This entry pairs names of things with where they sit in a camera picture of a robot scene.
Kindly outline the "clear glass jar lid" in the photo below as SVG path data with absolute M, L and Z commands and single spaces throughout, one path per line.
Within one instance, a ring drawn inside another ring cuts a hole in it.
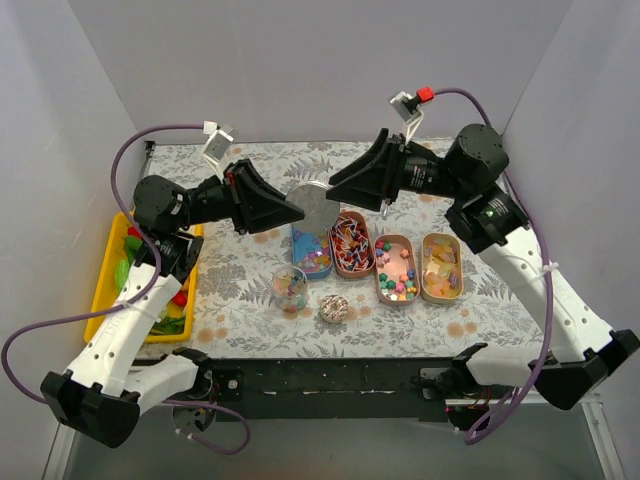
M 338 220 L 340 204 L 326 198 L 328 186 L 318 181 L 306 181 L 293 187 L 286 200 L 304 211 L 304 218 L 291 226 L 312 235 L 325 234 Z

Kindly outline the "blue candy tray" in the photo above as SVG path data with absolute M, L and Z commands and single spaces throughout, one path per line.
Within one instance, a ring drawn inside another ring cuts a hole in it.
M 291 227 L 291 240 L 292 263 L 308 279 L 319 280 L 330 274 L 333 259 L 327 233 L 313 235 Z

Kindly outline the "pink lollipop tray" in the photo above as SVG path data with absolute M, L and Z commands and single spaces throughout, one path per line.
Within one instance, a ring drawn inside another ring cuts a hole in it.
M 329 230 L 333 263 L 347 279 L 368 276 L 375 266 L 373 242 L 364 217 L 355 211 L 341 211 Z

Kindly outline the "clear glass jar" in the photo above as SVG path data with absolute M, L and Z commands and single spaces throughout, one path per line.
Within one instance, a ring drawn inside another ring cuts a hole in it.
M 272 277 L 272 300 L 276 307 L 287 313 L 297 313 L 309 301 L 306 274 L 295 266 L 277 270 Z

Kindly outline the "beige gummy candy tray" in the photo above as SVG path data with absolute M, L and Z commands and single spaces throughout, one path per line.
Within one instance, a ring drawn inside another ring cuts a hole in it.
M 423 237 L 420 254 L 421 296 L 434 304 L 456 302 L 464 291 L 461 246 L 444 233 Z

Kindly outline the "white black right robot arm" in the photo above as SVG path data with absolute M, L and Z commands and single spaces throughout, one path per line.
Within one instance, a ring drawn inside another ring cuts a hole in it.
M 460 395 L 487 386 L 535 388 L 569 410 L 639 349 L 630 330 L 614 330 L 552 265 L 524 210 L 497 184 L 509 158 L 500 135 L 465 126 L 443 157 L 381 130 L 371 147 L 329 179 L 327 198 L 377 211 L 400 191 L 452 199 L 445 218 L 455 236 L 508 285 L 543 332 L 543 345 L 509 354 L 475 344 L 442 374 Z

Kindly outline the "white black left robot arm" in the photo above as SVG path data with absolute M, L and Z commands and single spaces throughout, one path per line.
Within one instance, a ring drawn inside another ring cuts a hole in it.
M 40 390 L 59 422 L 116 448 L 140 416 L 174 395 L 205 398 L 213 386 L 208 357 L 193 349 L 165 356 L 136 374 L 137 352 L 197 263 L 203 238 L 189 229 L 232 220 L 240 234 L 261 233 L 303 219 L 304 212 L 266 182 L 248 159 L 186 189 L 158 175 L 138 182 L 133 219 L 144 239 L 112 308 L 62 374 Z

